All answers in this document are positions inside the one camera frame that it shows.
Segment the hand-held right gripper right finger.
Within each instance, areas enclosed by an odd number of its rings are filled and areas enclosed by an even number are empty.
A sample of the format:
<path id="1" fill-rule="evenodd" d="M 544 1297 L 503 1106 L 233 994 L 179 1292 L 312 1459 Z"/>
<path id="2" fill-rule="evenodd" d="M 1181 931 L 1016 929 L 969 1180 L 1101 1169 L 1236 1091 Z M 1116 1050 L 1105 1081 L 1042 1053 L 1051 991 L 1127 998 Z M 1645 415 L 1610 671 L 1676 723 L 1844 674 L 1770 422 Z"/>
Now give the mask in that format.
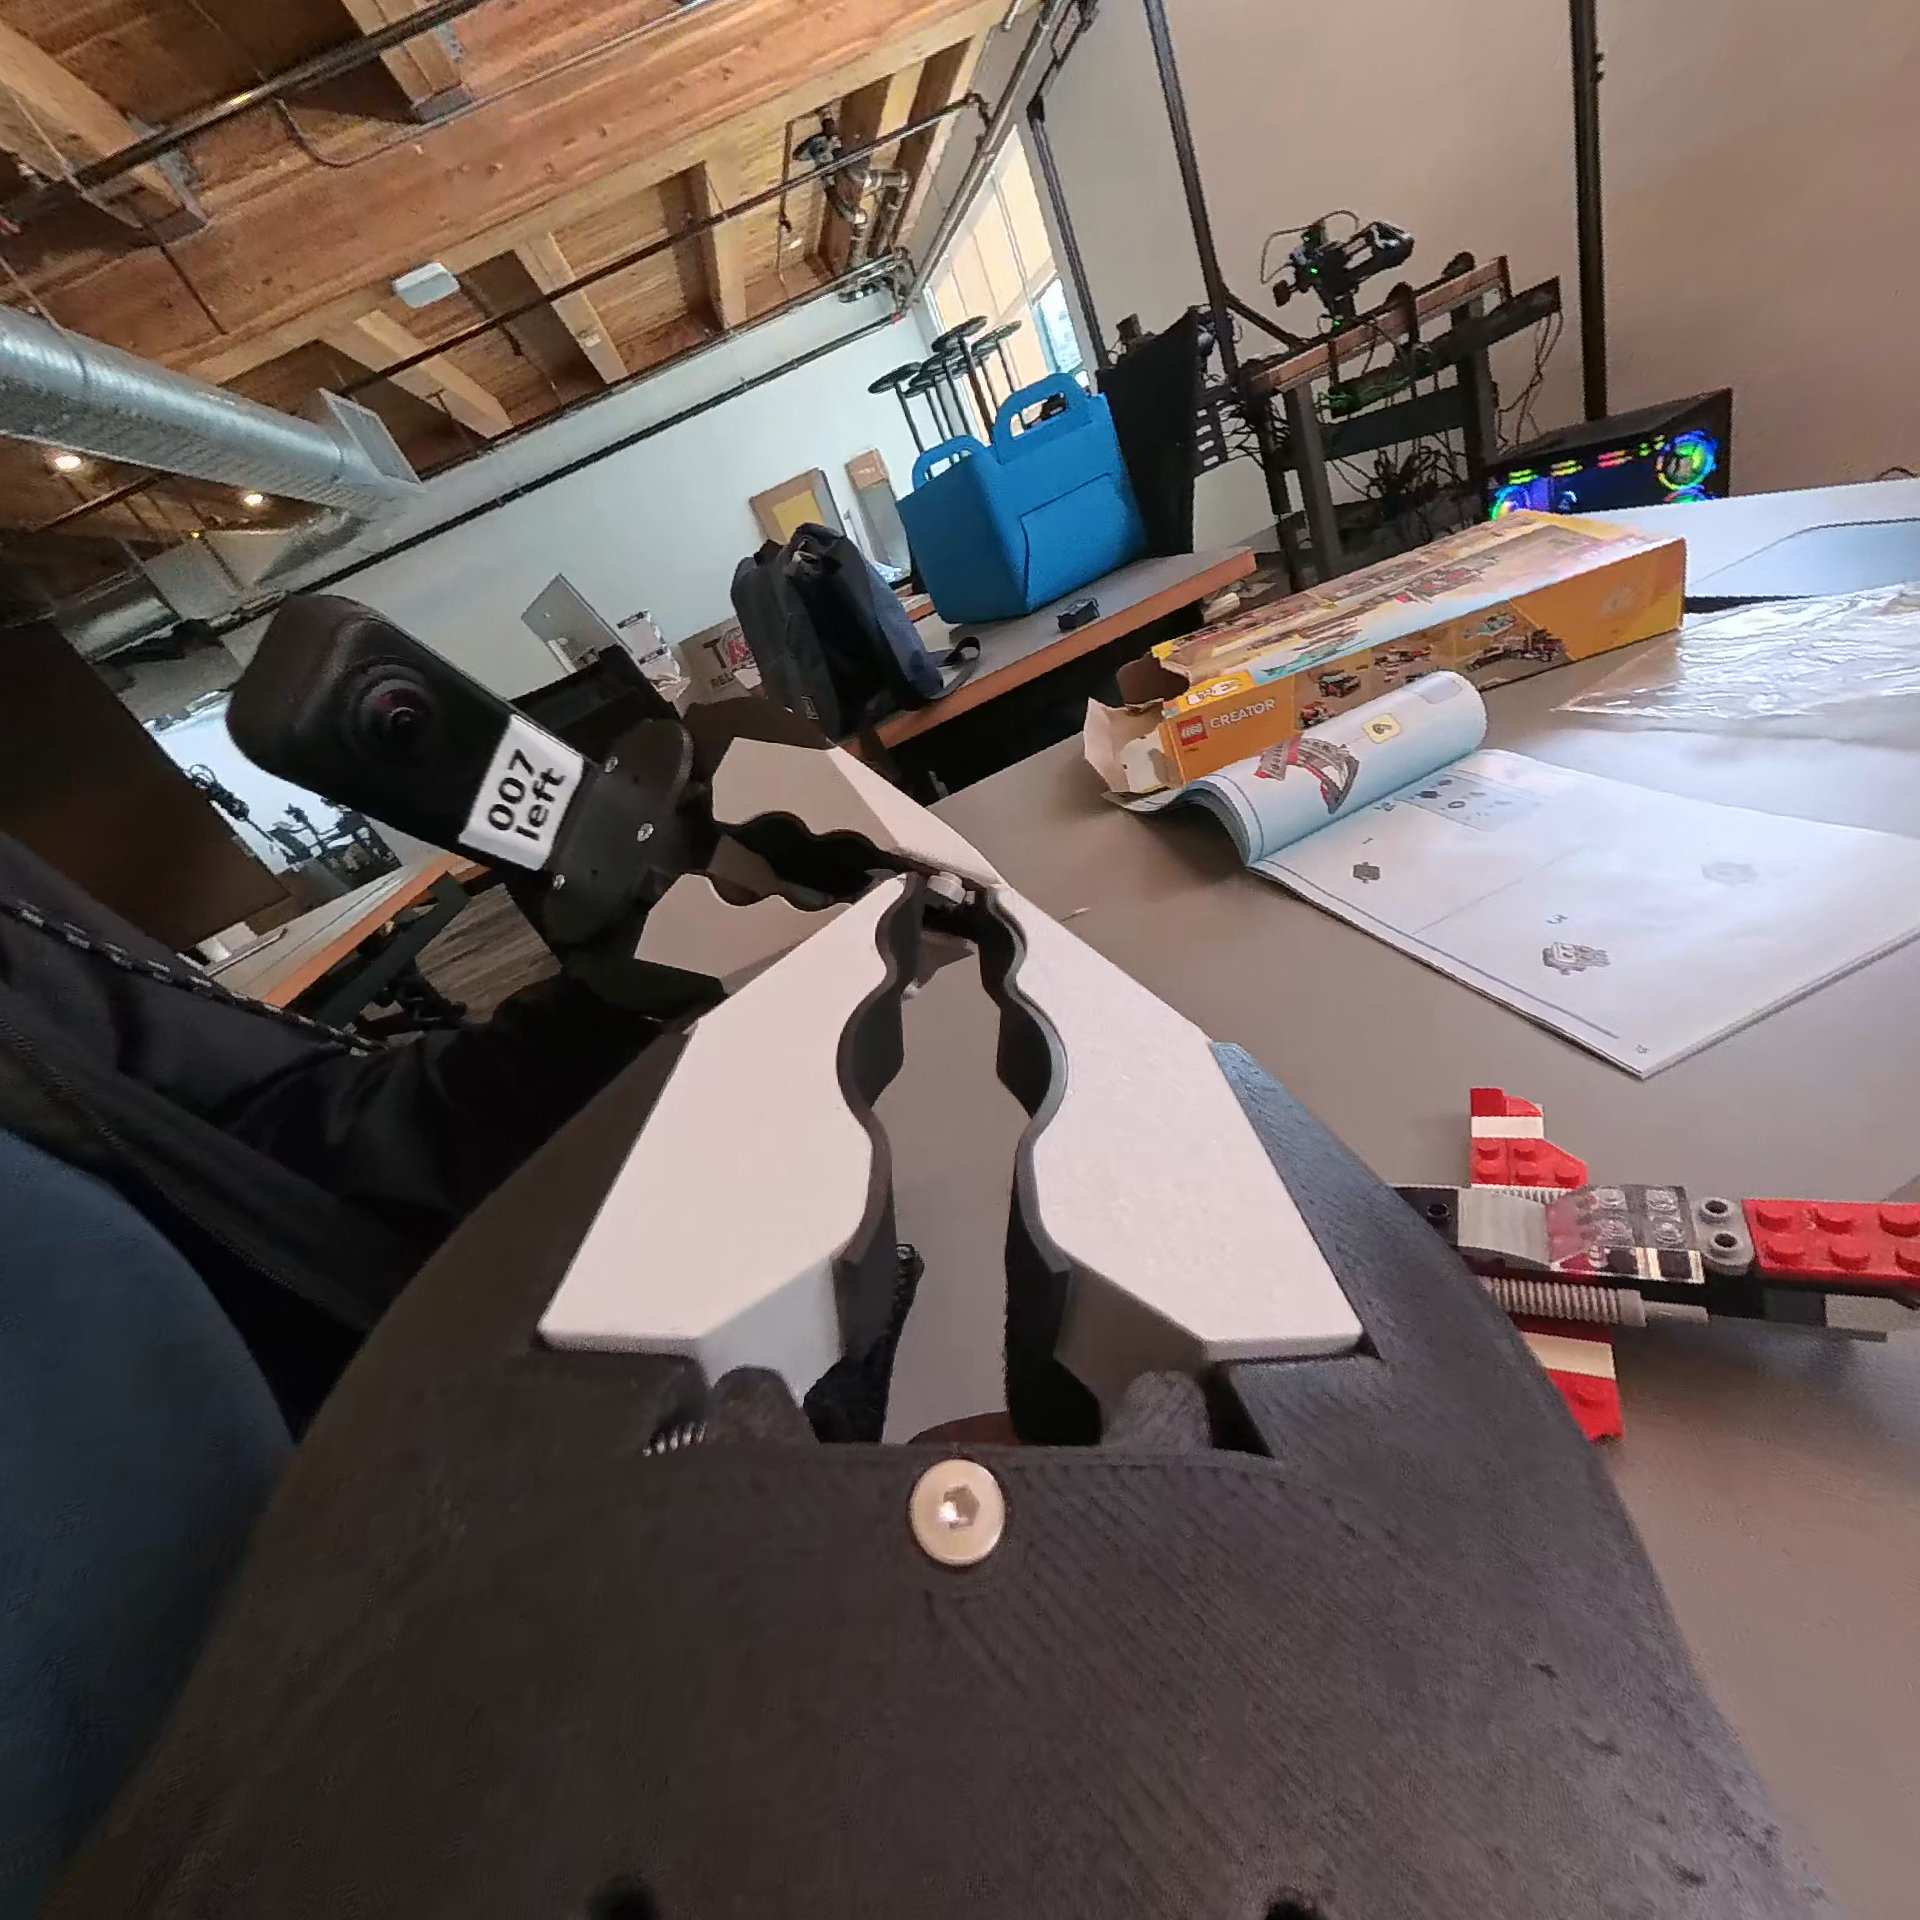
<path id="1" fill-rule="evenodd" d="M 996 1074 L 1025 1113 L 1008 1398 L 1355 1356 L 1361 1316 L 1210 1035 L 1008 887 L 975 931 Z"/>

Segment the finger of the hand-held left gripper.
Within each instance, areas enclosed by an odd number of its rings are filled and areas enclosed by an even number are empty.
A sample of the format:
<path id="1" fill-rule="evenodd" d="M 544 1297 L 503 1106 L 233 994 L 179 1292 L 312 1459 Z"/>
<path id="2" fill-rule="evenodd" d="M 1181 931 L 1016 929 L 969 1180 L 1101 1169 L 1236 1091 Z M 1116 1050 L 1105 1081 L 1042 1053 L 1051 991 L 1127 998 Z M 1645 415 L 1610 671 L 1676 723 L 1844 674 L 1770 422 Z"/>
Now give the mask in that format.
<path id="1" fill-rule="evenodd" d="M 840 748 L 731 740 L 711 778 L 711 814 L 737 837 L 791 822 L 808 844 L 856 839 L 913 873 L 952 876 L 986 891 L 1003 885 L 959 830 Z"/>
<path id="2" fill-rule="evenodd" d="M 847 909 L 784 895 L 733 902 L 711 877 L 681 876 L 645 916 L 631 987 L 643 998 L 725 998 Z"/>

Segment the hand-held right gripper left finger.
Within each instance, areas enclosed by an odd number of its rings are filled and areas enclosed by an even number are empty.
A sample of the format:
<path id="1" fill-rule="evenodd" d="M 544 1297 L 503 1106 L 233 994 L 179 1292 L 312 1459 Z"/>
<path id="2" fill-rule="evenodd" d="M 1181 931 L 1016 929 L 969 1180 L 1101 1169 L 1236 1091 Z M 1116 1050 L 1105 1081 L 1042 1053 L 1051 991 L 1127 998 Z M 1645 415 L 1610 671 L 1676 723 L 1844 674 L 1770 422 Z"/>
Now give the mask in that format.
<path id="1" fill-rule="evenodd" d="M 890 877 L 706 1012 L 543 1314 L 556 1350 L 805 1397 L 896 1327 L 896 1079 L 927 879 Z"/>

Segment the red white toy brick airplane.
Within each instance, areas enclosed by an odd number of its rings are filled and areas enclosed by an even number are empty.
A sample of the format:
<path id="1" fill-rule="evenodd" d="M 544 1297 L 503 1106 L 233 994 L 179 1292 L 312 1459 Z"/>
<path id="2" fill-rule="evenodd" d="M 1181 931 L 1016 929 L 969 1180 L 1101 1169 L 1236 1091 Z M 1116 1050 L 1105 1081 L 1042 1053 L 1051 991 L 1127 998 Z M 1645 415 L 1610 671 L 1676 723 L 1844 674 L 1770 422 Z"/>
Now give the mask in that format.
<path id="1" fill-rule="evenodd" d="M 1623 1436 L 1617 1335 L 1658 1321 L 1833 1330 L 1832 1302 L 1917 1308 L 1917 1205 L 1599 1182 L 1544 1109 L 1471 1094 L 1465 1183 L 1401 1183 L 1517 1327 L 1575 1427 Z"/>

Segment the person's left forearm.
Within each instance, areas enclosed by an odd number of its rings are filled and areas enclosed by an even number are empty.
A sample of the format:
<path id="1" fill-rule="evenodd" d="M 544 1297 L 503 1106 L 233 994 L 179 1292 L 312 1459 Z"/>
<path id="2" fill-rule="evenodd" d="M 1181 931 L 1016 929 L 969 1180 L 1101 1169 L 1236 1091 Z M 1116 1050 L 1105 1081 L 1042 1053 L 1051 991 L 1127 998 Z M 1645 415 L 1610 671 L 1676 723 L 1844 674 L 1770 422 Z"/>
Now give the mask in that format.
<path id="1" fill-rule="evenodd" d="M 3 891 L 4 1132 L 352 1339 L 664 1035 L 556 975 L 370 1044 L 228 991 L 11 837 Z"/>

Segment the grey desk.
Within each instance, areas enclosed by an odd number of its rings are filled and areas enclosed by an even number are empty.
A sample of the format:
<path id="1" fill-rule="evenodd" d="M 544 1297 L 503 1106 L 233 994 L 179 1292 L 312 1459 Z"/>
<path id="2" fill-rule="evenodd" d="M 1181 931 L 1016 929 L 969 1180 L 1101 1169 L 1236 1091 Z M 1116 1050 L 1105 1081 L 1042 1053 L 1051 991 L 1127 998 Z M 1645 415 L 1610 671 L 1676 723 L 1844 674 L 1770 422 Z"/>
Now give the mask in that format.
<path id="1" fill-rule="evenodd" d="M 943 804 L 1000 870 L 1393 1183 L 1461 1173 L 1472 1086 L 1544 1106 L 1592 1173 L 1706 1194 L 1916 1201 L 1916 949 L 1645 1084 L 1242 870 L 1188 814 L 1119 814 L 1074 742 Z M 890 1437 L 1003 1405 L 996 1263 L 1020 1130 L 972 964 L 905 1011 L 888 1100 L 928 1261 Z M 1788 1830 L 1852 1915 L 1916 1915 L 1916 1330 L 1623 1339 L 1600 1451 Z"/>

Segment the wooden top office desk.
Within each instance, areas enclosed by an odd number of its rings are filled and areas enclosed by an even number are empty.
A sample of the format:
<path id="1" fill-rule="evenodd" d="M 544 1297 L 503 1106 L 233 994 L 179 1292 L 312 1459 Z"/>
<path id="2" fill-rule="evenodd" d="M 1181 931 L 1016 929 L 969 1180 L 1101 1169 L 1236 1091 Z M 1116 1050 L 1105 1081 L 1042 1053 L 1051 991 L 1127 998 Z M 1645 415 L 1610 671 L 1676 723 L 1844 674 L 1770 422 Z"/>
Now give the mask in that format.
<path id="1" fill-rule="evenodd" d="M 1047 682 L 1159 619 L 1199 609 L 1258 569 L 1258 554 L 1226 547 L 1177 558 L 1136 559 L 1029 614 L 969 626 L 979 641 L 975 671 L 938 703 L 900 710 L 876 726 L 883 748 L 895 750 L 943 729 L 975 710 Z"/>
<path id="2" fill-rule="evenodd" d="M 468 879 L 492 879 L 492 870 L 466 855 L 428 853 L 408 859 L 394 873 L 369 879 L 261 934 L 255 946 L 212 970 L 210 975 L 242 996 L 292 1009 L 408 909 L 424 902 L 463 909 Z"/>

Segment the black backpack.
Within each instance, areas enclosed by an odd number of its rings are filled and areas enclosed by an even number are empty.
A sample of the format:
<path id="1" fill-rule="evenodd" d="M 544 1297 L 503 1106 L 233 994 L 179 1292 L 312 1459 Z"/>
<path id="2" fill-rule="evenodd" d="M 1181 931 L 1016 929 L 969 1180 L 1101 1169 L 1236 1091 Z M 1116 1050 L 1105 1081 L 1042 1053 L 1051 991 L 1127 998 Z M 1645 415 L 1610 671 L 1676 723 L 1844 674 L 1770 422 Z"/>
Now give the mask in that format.
<path id="1" fill-rule="evenodd" d="M 938 703 L 948 678 L 853 539 L 805 521 L 737 564 L 731 609 L 769 700 L 833 740 Z"/>

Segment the grey laptop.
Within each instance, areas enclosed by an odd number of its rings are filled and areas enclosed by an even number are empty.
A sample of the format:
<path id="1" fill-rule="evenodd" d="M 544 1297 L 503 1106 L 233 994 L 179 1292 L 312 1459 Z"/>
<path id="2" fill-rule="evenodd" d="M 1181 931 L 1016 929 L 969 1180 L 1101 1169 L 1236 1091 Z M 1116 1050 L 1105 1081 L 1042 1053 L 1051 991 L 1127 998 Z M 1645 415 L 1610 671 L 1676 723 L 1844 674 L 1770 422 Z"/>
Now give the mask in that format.
<path id="1" fill-rule="evenodd" d="M 563 573 L 551 579 L 520 618 L 570 674 L 583 671 L 597 665 L 603 654 L 619 654 L 621 650 L 618 628 Z"/>

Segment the white instruction booklet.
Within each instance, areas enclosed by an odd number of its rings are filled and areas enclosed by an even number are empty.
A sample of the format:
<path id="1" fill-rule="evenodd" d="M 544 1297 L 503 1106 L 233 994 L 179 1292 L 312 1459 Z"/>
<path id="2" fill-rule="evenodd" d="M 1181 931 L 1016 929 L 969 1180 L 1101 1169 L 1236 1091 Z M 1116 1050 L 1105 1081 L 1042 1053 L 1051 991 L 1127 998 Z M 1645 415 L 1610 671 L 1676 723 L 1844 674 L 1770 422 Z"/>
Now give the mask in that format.
<path id="1" fill-rule="evenodd" d="M 1180 791 L 1240 862 L 1652 1077 L 1916 940 L 1911 837 L 1487 750 L 1428 674 Z"/>

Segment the orange toy brick cardboard box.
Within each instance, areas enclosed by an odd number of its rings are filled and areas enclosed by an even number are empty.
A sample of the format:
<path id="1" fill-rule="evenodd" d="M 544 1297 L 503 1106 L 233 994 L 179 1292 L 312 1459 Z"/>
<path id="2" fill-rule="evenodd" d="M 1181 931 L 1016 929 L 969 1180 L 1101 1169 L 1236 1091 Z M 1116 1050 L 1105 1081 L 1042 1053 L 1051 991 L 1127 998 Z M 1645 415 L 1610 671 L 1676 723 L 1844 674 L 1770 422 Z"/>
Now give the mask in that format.
<path id="1" fill-rule="evenodd" d="M 1091 701 L 1083 757 L 1131 799 L 1210 778 L 1385 693 L 1533 678 L 1676 631 L 1680 534 L 1516 511 L 1163 641 Z"/>

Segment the person's legs in jeans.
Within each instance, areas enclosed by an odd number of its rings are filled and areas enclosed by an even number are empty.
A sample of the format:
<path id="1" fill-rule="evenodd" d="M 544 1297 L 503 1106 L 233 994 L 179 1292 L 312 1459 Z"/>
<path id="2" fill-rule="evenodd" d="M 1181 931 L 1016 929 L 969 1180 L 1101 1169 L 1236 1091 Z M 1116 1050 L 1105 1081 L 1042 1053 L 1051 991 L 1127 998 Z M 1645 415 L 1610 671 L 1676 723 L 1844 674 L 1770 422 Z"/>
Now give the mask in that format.
<path id="1" fill-rule="evenodd" d="M 4 1137 L 4 1915 L 34 1913 L 146 1764 L 291 1446 L 194 1267 Z"/>

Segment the clear plastic bag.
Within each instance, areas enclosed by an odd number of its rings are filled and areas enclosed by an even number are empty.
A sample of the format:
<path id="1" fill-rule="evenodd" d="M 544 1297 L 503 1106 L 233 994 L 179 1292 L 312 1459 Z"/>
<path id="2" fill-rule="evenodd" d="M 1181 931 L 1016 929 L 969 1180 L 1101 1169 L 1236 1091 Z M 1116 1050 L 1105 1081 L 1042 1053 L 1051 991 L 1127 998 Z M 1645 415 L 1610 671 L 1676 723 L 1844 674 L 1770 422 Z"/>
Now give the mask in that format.
<path id="1" fill-rule="evenodd" d="M 1562 703 L 1633 732 L 1917 748 L 1917 586 L 1689 614 Z"/>

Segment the computer with coloured lights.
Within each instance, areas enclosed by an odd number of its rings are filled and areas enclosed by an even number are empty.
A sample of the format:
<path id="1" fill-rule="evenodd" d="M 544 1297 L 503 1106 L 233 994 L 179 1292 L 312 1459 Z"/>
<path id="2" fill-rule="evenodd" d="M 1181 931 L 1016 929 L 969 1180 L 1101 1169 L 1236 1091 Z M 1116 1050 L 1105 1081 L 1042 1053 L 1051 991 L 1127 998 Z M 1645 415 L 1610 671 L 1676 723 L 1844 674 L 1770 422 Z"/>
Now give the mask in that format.
<path id="1" fill-rule="evenodd" d="M 1733 491 L 1736 394 L 1706 390 L 1573 422 L 1496 458 L 1481 483 L 1489 519 L 1511 511 L 1603 514 L 1688 506 Z"/>

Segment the silver ventilation duct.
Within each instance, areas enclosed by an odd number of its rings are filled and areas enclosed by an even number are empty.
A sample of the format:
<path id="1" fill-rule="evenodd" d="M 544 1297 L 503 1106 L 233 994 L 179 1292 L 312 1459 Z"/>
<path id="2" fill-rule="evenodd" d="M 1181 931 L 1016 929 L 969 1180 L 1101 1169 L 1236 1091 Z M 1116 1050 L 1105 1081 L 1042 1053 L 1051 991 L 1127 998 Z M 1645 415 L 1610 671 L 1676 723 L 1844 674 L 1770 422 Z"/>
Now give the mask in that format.
<path id="1" fill-rule="evenodd" d="M 3 431 L 360 519 L 424 491 L 388 427 L 352 401 L 320 390 L 289 415 L 15 307 L 3 308 Z"/>

